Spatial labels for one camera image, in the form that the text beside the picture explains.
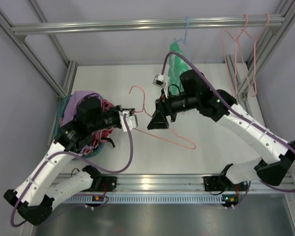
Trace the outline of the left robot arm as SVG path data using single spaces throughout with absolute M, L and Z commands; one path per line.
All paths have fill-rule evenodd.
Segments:
M 82 98 L 77 105 L 72 121 L 63 125 L 50 145 L 47 153 L 34 171 L 16 189 L 8 189 L 4 199 L 13 206 L 10 217 L 12 227 L 14 216 L 18 213 L 25 222 L 34 226 L 43 223 L 52 211 L 66 199 L 98 186 L 102 173 L 120 174 L 131 164 L 134 145 L 131 130 L 138 126 L 133 108 L 120 105 L 103 109 L 102 102 L 95 96 Z M 130 157 L 124 168 L 117 171 L 104 169 L 83 158 L 81 150 L 91 143 L 96 132 L 119 128 L 127 132 L 130 142 Z M 61 170 L 72 160 L 80 159 L 87 165 L 75 176 L 55 186 L 52 183 Z

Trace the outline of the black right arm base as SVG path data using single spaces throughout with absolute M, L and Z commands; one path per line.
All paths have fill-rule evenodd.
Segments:
M 234 184 L 226 177 L 226 173 L 232 165 L 227 165 L 219 174 L 203 177 L 205 191 L 225 192 L 235 190 Z

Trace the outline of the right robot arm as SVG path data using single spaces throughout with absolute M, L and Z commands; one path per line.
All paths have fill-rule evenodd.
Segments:
M 168 129 L 177 114 L 198 110 L 204 117 L 231 130 L 258 154 L 259 158 L 240 164 L 228 164 L 219 174 L 223 187 L 259 180 L 274 188 L 279 186 L 295 160 L 295 141 L 281 140 L 250 116 L 237 100 L 222 89 L 208 85 L 203 73 L 188 70 L 180 75 L 183 91 L 169 91 L 169 79 L 161 74 L 153 84 L 161 88 L 155 101 L 155 112 L 147 129 Z

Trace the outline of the purple trousers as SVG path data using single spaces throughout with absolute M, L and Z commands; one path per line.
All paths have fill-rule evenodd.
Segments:
M 68 104 L 64 110 L 61 127 L 74 119 L 74 116 L 77 112 L 77 106 L 82 102 L 83 98 L 86 98 L 88 96 L 94 96 L 98 98 L 100 101 L 103 99 L 103 97 L 100 94 L 94 91 L 85 90 L 74 92 L 72 96 L 69 98 Z

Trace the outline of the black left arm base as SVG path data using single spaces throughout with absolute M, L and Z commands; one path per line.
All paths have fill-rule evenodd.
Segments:
M 82 169 L 83 172 L 90 174 L 92 183 L 83 192 L 112 192 L 117 186 L 117 177 L 104 176 L 95 167 L 88 165 Z

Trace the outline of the pink wire hanger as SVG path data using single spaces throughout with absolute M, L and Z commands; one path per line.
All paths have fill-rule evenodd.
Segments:
M 134 88 L 139 89 L 139 90 L 142 92 L 142 94 L 143 94 L 142 109 L 141 109 L 141 110 L 135 110 L 134 113 L 144 113 L 144 114 L 146 114 L 147 116 L 149 116 L 149 117 L 151 118 L 152 115 L 150 115 L 150 114 L 146 111 L 146 106 L 145 106 L 146 93 L 145 93 L 145 90 L 144 90 L 141 86 L 133 85 L 133 86 L 130 88 L 130 90 L 129 90 L 129 94 L 131 94 L 131 92 L 132 92 L 132 90 L 133 90 Z M 165 141 L 165 142 L 167 142 L 167 143 L 171 143 L 171 144 L 176 145 L 176 146 L 180 146 L 180 147 L 187 148 L 187 149 L 190 149 L 190 150 L 195 150 L 195 149 L 197 148 L 196 144 L 195 144 L 193 141 L 187 139 L 187 138 L 184 137 L 184 136 L 180 136 L 176 131 L 174 131 L 174 130 L 171 129 L 171 128 L 170 128 L 169 130 L 170 130 L 170 131 L 176 136 L 176 138 L 178 138 L 178 139 L 182 139 L 182 140 L 185 140 L 186 142 L 190 143 L 192 146 L 190 147 L 190 146 L 184 145 L 184 144 L 182 144 L 182 143 L 178 143 L 178 142 L 175 142 L 175 141 L 172 141 L 172 140 L 166 139 L 166 138 L 162 138 L 162 137 L 160 137 L 160 136 L 153 135 L 153 134 L 151 134 L 151 133 L 148 133 L 148 132 L 146 132 L 146 131 L 140 130 L 140 129 L 138 129 L 138 128 L 135 128 L 135 130 L 136 130 L 136 131 L 139 131 L 139 132 L 141 132 L 141 133 L 143 133 L 143 134 L 145 134 L 145 135 L 148 135 L 148 136 L 154 137 L 154 138 L 156 138 L 156 139 L 159 139 L 159 140 Z

